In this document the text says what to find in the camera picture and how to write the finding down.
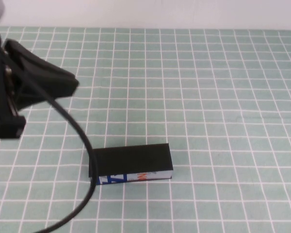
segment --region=white background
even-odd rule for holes
[[[291,29],[291,0],[4,0],[0,25]]]

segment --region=table surface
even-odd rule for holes
[[[0,27],[77,75],[59,102],[95,148],[168,142],[171,180],[97,187],[57,232],[291,233],[291,31]],[[88,157],[46,103],[0,141],[0,233],[79,204]]]

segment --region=rectangular block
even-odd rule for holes
[[[169,144],[94,149],[97,185],[170,179],[173,164]]]

